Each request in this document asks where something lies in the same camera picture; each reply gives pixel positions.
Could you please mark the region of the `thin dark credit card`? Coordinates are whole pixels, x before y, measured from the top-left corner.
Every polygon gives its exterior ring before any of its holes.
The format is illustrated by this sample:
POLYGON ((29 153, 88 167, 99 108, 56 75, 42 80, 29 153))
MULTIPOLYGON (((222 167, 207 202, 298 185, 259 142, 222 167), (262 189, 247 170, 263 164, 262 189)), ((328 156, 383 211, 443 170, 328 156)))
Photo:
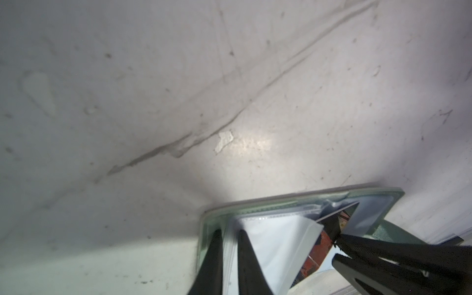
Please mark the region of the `thin dark credit card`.
POLYGON ((334 207, 329 206, 321 212, 316 222, 323 226, 322 233, 308 253, 305 262, 291 285, 292 288, 312 274, 328 268, 325 261, 328 260, 329 252, 335 240, 350 221, 358 205, 358 202, 354 202, 334 207))

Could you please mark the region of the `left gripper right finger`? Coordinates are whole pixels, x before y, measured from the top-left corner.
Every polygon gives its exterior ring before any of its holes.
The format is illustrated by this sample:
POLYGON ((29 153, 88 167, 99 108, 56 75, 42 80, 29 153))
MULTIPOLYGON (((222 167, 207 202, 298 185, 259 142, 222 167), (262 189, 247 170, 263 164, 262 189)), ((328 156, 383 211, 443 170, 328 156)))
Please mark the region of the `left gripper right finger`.
POLYGON ((273 295, 244 230, 238 233, 237 259, 239 295, 273 295))

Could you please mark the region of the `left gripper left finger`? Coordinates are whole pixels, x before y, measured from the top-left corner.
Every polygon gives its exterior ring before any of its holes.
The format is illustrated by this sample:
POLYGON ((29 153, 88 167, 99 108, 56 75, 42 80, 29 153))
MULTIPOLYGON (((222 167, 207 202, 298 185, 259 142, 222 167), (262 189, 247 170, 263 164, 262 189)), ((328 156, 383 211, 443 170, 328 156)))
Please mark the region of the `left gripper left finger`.
POLYGON ((223 239, 221 229, 213 233, 205 258, 188 295, 222 295, 223 239))

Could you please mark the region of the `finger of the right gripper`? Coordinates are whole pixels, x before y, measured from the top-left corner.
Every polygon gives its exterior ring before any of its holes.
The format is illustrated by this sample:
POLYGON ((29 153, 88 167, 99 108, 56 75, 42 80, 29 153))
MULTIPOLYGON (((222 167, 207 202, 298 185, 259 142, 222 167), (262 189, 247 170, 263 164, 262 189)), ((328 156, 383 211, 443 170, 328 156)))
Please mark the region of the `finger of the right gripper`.
POLYGON ((470 295, 468 279, 447 283, 446 279, 420 283, 404 275, 394 275, 356 259, 337 254, 333 267, 361 295, 470 295))
POLYGON ((472 273, 470 246, 393 243, 341 234, 335 243, 352 259, 370 266, 393 261, 402 266, 448 275, 472 273))

